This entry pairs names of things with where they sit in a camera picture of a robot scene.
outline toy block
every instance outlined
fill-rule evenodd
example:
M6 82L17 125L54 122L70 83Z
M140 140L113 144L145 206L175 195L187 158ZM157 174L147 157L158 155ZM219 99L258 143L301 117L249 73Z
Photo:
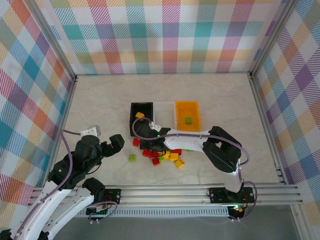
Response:
M173 161L176 161L179 159L179 154L178 153L171 153L170 154L170 161L173 162Z
M145 115L143 113L139 112L139 111L135 115L136 119L144 118L144 117L145 117Z
M178 159L177 161L175 161L174 164L179 169L179 168L182 168L185 165L185 162L182 159Z
M138 147L139 146L139 143L140 143L140 140L138 139L138 138L134 138L133 139L133 146L135 146L135 147Z
M160 162L160 163L164 163L164 162L165 162L165 158L164 158L163 156L160 156L160 157L159 157L159 162Z
M152 151L149 151L148 149L143 150L142 156L151 158L152 157Z
M192 117L186 117L185 118L185 123L186 124L192 124Z
M129 155L129 162L135 162L137 160L137 157L135 154L130 154Z
M174 149L170 151L173 154L179 154L179 156L182 154L182 149Z
M169 152L169 151L166 151L166 152L165 152L165 155L163 155L163 158L164 158L164 159L170 159L170 152Z
M152 163L154 166L159 165L160 164L159 158L157 158L157 157L152 158Z

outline enclosure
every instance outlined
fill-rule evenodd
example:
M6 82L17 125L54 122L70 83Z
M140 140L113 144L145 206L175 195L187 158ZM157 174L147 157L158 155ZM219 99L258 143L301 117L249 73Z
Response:
M202 210L224 209L206 194L223 187L223 173L198 151L183 150L181 168L154 165L130 134L132 103L152 103L155 123L174 129L176 102L196 101L200 131L219 126L251 156L241 173L257 186L252 219L287 216L291 239L319 239L319 0L4 0L0 16L2 230L23 219L67 154L63 130L92 125L101 142L115 134L125 141L86 176L122 189L119 207L127 212L112 219L124 224L117 217L149 218L141 208L183 207L197 211L177 214L194 217L197 229L199 221L215 225L219 214L208 220ZM73 151L80 136L64 136ZM78 218L68 227L81 225ZM240 228L231 227L242 238L261 239L264 231Z

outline red block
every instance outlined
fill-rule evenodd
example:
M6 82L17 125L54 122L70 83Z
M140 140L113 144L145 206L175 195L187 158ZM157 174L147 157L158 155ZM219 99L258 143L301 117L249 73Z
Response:
M139 139L138 138L134 138L133 139L133 146L138 147L139 146Z
M152 158L152 163L154 166L159 165L160 164L159 158L157 158L157 157Z
M151 158L152 157L152 151L149 151L148 149L143 150L142 156Z
M179 156L182 154L182 149L174 149L174 150L171 150L171 153L174 153L174 154L179 154Z

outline green block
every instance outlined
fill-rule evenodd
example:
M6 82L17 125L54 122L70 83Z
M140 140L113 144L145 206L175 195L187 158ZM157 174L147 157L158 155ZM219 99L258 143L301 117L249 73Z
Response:
M186 117L185 118L185 123L186 124L192 124L192 117Z
M135 162L137 160L137 157L135 154L130 154L129 155L129 162Z
M160 163L163 163L164 161L165 161L165 158L164 158L163 156L160 156L160 157L159 157L159 162L160 162Z

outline lime green block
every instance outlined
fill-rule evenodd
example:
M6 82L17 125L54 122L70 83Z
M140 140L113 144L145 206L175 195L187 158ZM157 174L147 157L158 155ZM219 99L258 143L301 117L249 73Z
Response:
M135 162L137 160L137 157L135 154L130 154L129 155L129 162Z
M159 161L160 161L160 163L163 163L165 161L165 158L163 156L160 156Z

